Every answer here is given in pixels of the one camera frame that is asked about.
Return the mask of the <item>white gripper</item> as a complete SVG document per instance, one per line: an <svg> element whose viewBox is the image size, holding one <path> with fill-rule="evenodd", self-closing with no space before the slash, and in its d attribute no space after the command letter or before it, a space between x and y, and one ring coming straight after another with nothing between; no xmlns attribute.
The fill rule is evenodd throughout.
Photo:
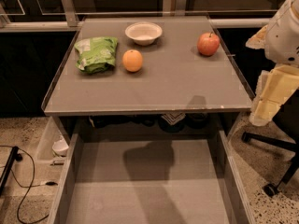
<svg viewBox="0 0 299 224"><path fill-rule="evenodd" d="M268 26L249 38L245 46L264 49L265 57L274 63L299 64L299 0L286 0ZM254 126L269 123L299 89L299 67L287 64L261 72L249 115Z"/></svg>

